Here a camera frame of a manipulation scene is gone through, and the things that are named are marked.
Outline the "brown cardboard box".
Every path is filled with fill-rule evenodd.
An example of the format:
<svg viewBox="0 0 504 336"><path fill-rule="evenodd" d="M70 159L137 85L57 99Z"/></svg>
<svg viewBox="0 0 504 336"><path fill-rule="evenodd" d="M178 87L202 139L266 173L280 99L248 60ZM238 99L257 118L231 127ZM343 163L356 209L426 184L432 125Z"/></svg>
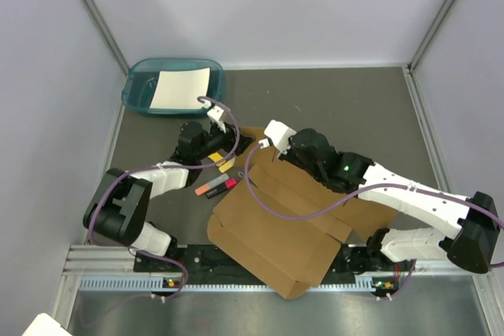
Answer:
<svg viewBox="0 0 504 336"><path fill-rule="evenodd" d="M214 206L208 239L282 298L319 286L352 233L367 240L397 212L375 202L340 199L269 147L253 142L235 160L248 173Z"/></svg>

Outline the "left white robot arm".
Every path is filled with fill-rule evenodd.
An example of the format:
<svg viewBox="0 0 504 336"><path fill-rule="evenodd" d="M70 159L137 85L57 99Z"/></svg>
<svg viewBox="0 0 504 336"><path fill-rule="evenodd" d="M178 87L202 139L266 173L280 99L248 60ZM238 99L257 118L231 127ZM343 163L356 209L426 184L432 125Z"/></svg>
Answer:
<svg viewBox="0 0 504 336"><path fill-rule="evenodd" d="M202 160L212 153L222 150L238 156L254 141L243 132L236 134L234 126L224 126L222 131L212 124L207 131L199 122L186 122L172 156L154 169L128 175L109 169L84 213L83 226L93 225L93 232L102 237L151 254L161 270L174 268L179 259L176 239L146 222L149 201L192 185L202 171Z"/></svg>

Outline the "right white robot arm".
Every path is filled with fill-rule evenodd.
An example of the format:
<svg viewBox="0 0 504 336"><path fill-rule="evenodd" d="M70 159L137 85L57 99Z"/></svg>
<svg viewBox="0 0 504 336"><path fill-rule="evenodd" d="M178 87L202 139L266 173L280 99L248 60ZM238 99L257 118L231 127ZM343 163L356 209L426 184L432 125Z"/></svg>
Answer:
<svg viewBox="0 0 504 336"><path fill-rule="evenodd" d="M477 191L467 197L434 190L358 153L337 151L312 128L295 131L281 124L269 127L265 135L280 160L302 169L327 189L385 205L425 223L416 230L376 231L367 251L374 268L384 270L402 260L443 258L477 274L494 267L491 260L502 222L490 195Z"/></svg>

